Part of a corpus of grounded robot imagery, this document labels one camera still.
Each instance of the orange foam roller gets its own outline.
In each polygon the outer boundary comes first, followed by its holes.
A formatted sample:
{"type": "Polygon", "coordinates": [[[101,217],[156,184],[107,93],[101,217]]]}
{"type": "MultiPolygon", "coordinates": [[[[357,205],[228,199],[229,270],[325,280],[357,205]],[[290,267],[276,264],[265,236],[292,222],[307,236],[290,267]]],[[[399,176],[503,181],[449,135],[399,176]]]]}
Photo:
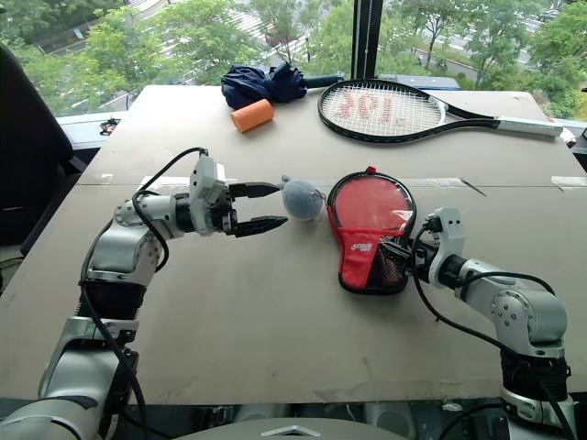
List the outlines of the orange foam roller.
{"type": "Polygon", "coordinates": [[[273,107],[266,99],[261,99],[256,103],[242,107],[236,112],[230,114],[232,122],[238,128],[238,131],[244,133],[264,122],[273,119],[273,107]]]}

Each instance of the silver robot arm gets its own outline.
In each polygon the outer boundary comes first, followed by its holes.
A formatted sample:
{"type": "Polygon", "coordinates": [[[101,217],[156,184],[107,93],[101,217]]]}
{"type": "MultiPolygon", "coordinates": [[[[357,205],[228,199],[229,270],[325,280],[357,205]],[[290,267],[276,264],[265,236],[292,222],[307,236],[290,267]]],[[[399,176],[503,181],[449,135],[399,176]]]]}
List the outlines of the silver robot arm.
{"type": "Polygon", "coordinates": [[[500,276],[504,270],[489,263],[462,258],[465,235],[457,209],[437,209],[426,224],[434,242],[416,250],[424,260],[416,270],[419,278],[455,290],[459,299],[493,322],[497,340],[519,355],[513,358],[502,350],[501,397],[508,411],[510,435],[517,433],[512,438],[526,438],[530,433],[533,436],[528,438],[563,438],[532,429],[560,427],[559,417],[537,386],[537,377],[546,384],[576,436],[573,401],[566,388],[570,370],[564,358],[567,314],[562,302],[553,292],[500,276]],[[524,368],[519,368],[520,359],[524,368]],[[521,426],[519,421],[533,425],[521,426]]]}
{"type": "MultiPolygon", "coordinates": [[[[161,264],[165,241],[193,231],[204,237],[213,232],[244,237],[278,227],[287,218],[264,216],[239,223],[232,203],[237,197],[262,197],[279,189],[268,183],[227,185],[224,167],[204,152],[190,178],[189,193],[144,193],[135,197],[138,210],[132,199],[115,209],[88,253],[80,283],[133,369],[138,354],[126,344],[135,338],[138,308],[161,264]]],[[[103,435],[109,417],[124,408],[130,395],[121,367],[82,295],[45,369],[39,400],[0,422],[0,438],[94,440],[103,435]]]]}

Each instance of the black office chair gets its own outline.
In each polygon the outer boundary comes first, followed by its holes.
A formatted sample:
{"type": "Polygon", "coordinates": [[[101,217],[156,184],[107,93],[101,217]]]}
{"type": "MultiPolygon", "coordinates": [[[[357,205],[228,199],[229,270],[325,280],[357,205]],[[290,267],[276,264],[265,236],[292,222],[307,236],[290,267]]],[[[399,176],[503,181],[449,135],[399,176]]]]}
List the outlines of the black office chair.
{"type": "Polygon", "coordinates": [[[26,255],[86,165],[2,44],[0,102],[0,244],[26,255]]]}

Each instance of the folded umbrella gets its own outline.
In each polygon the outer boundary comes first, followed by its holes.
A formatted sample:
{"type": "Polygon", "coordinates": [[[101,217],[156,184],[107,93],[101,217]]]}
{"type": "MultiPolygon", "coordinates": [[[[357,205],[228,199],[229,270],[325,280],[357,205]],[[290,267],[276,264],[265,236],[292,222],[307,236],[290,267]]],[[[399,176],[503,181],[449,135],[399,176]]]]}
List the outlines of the folded umbrella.
{"type": "Polygon", "coordinates": [[[344,78],[339,75],[304,78],[297,68],[292,69],[289,63],[284,61],[277,67],[271,67],[268,72],[236,64],[220,82],[227,104],[238,110],[261,99],[274,103],[289,103],[303,97],[307,89],[326,87],[342,80],[344,78]]]}

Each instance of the tennis racket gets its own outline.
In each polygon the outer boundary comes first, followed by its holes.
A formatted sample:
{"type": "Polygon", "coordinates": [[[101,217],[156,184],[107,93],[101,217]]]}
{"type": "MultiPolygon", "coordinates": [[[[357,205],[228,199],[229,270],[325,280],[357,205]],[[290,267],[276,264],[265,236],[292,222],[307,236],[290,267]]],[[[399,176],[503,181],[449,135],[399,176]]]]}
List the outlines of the tennis racket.
{"type": "Polygon", "coordinates": [[[462,110],[398,82],[349,80],[322,92],[322,122],[337,133],[370,142],[405,142],[455,128],[484,127],[556,137],[562,124],[462,110]]]}

